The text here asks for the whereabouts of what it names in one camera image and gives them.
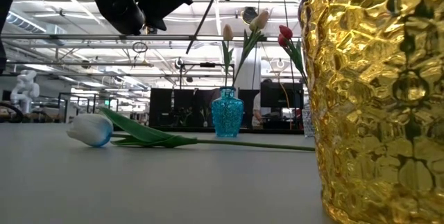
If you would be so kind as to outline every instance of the black monitor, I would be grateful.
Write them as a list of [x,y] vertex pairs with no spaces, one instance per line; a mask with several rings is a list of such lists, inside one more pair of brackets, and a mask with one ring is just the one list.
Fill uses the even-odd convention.
[[262,83],[261,84],[261,107],[291,107],[303,108],[304,90],[301,83]]

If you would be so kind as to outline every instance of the white robot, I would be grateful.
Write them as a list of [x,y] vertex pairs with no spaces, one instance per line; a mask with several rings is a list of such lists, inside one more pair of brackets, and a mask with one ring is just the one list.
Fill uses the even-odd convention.
[[11,92],[11,103],[24,114],[30,112],[33,99],[40,95],[40,86],[34,83],[36,75],[35,71],[23,70],[20,72],[17,77],[17,85]]

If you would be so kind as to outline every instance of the vase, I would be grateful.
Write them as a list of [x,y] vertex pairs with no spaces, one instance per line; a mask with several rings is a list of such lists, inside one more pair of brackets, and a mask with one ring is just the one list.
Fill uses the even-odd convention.
[[444,0],[302,0],[316,157],[340,223],[444,223]]
[[311,121],[311,109],[310,104],[304,105],[302,109],[302,124],[304,126],[305,137],[314,137],[314,127]]
[[244,116],[244,102],[234,97],[236,88],[221,87],[221,97],[212,103],[213,124],[218,137],[236,137]]

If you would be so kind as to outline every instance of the blue tulip petal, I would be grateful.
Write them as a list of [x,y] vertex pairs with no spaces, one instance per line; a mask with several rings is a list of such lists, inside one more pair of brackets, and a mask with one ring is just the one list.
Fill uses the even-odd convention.
[[110,127],[108,125],[104,125],[103,127],[104,127],[103,131],[107,132],[108,135],[105,137],[105,139],[103,141],[100,141],[97,144],[93,144],[93,145],[91,145],[91,147],[100,148],[100,147],[102,147],[103,145],[107,144],[110,141],[110,139],[112,137],[112,127]]

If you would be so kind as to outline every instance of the clear glass vase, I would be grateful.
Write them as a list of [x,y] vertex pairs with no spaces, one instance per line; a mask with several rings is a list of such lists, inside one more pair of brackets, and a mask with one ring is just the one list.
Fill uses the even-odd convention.
[[221,97],[212,103],[213,124],[218,137],[236,137],[244,115],[244,102],[234,97],[234,87],[221,87]]

